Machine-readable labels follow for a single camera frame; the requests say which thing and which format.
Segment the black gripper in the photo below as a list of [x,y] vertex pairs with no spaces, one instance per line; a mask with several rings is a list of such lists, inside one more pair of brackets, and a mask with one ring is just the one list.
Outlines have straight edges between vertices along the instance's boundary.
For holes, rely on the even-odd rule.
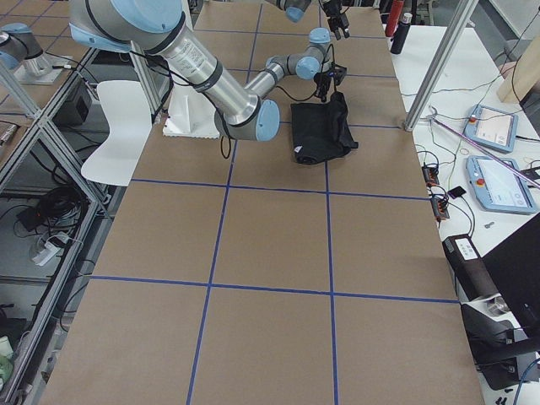
[[327,92],[330,89],[332,78],[327,73],[317,73],[315,76],[316,92],[315,95],[321,95],[321,102],[327,102]]
[[327,16],[328,26],[335,38],[341,39],[340,30],[345,38],[349,38],[349,22],[346,16],[342,16],[341,0],[323,0],[322,9]]

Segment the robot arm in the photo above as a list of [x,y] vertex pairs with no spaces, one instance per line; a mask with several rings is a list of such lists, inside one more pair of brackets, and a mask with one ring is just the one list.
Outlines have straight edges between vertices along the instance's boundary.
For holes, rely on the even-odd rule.
[[241,86],[193,34],[179,1],[72,1],[71,35],[78,43],[128,53],[132,44],[163,57],[173,73],[215,107],[214,122],[227,138],[265,142],[278,133],[278,105],[267,95],[286,76],[313,79],[328,68],[328,29],[315,28],[302,53],[275,56]]
[[[283,10],[290,21],[297,23],[311,5],[311,0],[274,0],[269,3]],[[349,21],[346,12],[342,10],[343,3],[340,0],[324,0],[318,4],[325,13],[328,27],[336,39],[349,38]]]

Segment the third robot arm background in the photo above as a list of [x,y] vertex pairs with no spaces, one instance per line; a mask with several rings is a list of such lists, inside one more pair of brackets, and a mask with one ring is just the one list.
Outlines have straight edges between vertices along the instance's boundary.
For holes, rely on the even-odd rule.
[[23,23],[1,27],[1,62],[22,84],[51,85],[61,70],[53,68],[30,27]]

